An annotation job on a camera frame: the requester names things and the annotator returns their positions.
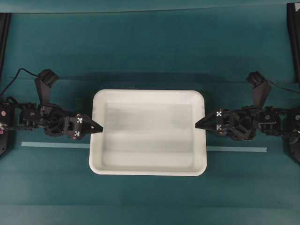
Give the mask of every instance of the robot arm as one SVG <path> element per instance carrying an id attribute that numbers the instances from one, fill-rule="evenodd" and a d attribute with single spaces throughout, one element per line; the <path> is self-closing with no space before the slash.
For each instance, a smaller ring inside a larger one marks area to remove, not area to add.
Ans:
<path id="1" fill-rule="evenodd" d="M 103 127 L 93 121 L 89 116 L 65 111 L 59 105 L 49 103 L 52 86 L 58 76 L 51 70 L 43 70 L 35 79 L 40 104 L 18 103 L 13 97 L 8 97 L 1 103 L 0 110 L 3 117 L 9 120 L 1 121 L 0 130 L 33 130 L 44 128 L 45 134 L 52 137 L 67 135 L 74 140 L 81 140 L 86 134 L 103 131 Z M 13 126 L 15 109 L 20 109 L 19 124 Z"/>
<path id="2" fill-rule="evenodd" d="M 281 136 L 290 144 L 291 155 L 300 163 L 300 149 L 295 149 L 295 144 L 300 142 L 300 109 L 263 107 L 271 90 L 270 83 L 273 82 L 258 72 L 250 73 L 247 80 L 253 87 L 252 106 L 213 111 L 199 120 L 195 128 L 212 131 L 218 136 L 228 136 L 236 141 L 253 139 L 257 130 L 266 135 Z M 286 117 L 284 123 L 280 116 Z"/>

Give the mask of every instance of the wire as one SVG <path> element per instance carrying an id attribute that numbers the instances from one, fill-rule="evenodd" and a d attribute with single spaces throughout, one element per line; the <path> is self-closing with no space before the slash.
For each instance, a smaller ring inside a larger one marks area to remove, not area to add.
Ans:
<path id="1" fill-rule="evenodd" d="M 300 94 L 300 91 L 298 91 L 298 90 L 292 90 L 292 89 L 288 89 L 288 88 L 283 88 L 283 87 L 279 86 L 278 84 L 274 83 L 273 81 L 270 81 L 270 80 L 267 80 L 267 81 L 269 81 L 271 84 L 273 84 L 274 86 L 276 86 L 276 87 L 278 87 L 278 88 L 280 88 L 282 90 L 286 90 L 286 91 L 290 91 L 292 93 Z"/>
<path id="2" fill-rule="evenodd" d="M 11 101 L 12 101 L 14 104 L 16 104 L 16 105 L 19 104 L 18 101 L 17 101 L 14 97 L 11 97 L 11 96 L 7 97 L 7 98 L 6 98 L 6 102 L 8 103 L 9 100 L 11 100 Z"/>
<path id="3" fill-rule="evenodd" d="M 16 78 L 18 77 L 18 75 L 19 75 L 19 73 L 20 73 L 21 70 L 25 71 L 26 73 L 29 73 L 29 74 L 32 75 L 32 76 L 38 77 L 38 75 L 33 74 L 32 72 L 30 72 L 30 71 L 28 71 L 28 70 L 26 70 L 26 69 L 24 69 L 24 68 L 19 68 L 18 71 L 17 71 L 17 73 L 16 73 L 16 75 L 15 75 L 15 77 L 13 78 L 13 80 L 5 87 L 5 89 L 0 93 L 0 97 L 1 97 L 1 96 L 5 93 L 5 91 L 13 84 L 13 82 L 16 80 Z"/>

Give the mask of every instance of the teal table surface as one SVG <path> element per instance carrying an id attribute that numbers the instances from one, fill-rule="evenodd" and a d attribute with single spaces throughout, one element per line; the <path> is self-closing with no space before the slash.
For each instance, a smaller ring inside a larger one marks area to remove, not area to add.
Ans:
<path id="1" fill-rule="evenodd" d="M 286 5 L 101 14 L 13 14 L 1 88 L 18 68 L 51 68 L 60 80 L 51 102 L 91 114 L 101 89 L 196 90 L 205 110 L 252 104 L 245 78 L 260 71 L 298 89 Z M 38 102 L 33 77 L 7 90 Z M 273 88 L 266 105 L 298 107 L 299 95 Z M 207 132 L 208 146 L 266 147 L 266 153 L 208 152 L 198 177 L 106 176 L 88 149 L 22 147 L 74 143 L 42 129 L 18 132 L 0 157 L 0 224 L 300 223 L 300 166 L 280 138 L 235 142 Z M 85 137 L 81 143 L 89 143 Z"/>
<path id="2" fill-rule="evenodd" d="M 0 11 L 9 13 L 100 13 L 184 10 L 240 6 L 267 6 L 294 0 L 1 0 Z"/>

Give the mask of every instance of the white plastic tray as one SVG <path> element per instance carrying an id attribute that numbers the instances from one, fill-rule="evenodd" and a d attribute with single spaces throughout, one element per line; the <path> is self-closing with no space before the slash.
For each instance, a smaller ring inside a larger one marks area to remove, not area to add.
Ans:
<path id="1" fill-rule="evenodd" d="M 90 139 L 97 174 L 197 176 L 206 169 L 204 99 L 193 90 L 101 90 Z"/>

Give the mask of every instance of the light blue tape line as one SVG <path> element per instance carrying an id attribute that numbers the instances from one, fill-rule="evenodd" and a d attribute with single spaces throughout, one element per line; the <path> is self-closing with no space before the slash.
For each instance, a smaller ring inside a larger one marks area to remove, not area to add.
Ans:
<path id="1" fill-rule="evenodd" d="M 71 148 L 71 149 L 89 149 L 90 144 L 77 143 L 52 143 L 52 142 L 22 142 L 23 147 L 40 147 L 40 148 Z"/>
<path id="2" fill-rule="evenodd" d="M 23 147 L 40 147 L 40 148 L 70 148 L 70 149 L 89 149 L 90 148 L 90 144 L 52 143 L 52 142 L 22 142 L 21 146 L 23 146 Z M 207 146 L 207 151 L 267 152 L 267 148 Z"/>
<path id="3" fill-rule="evenodd" d="M 267 152 L 264 147 L 220 147 L 207 146 L 207 151 L 235 151 L 235 152 Z"/>

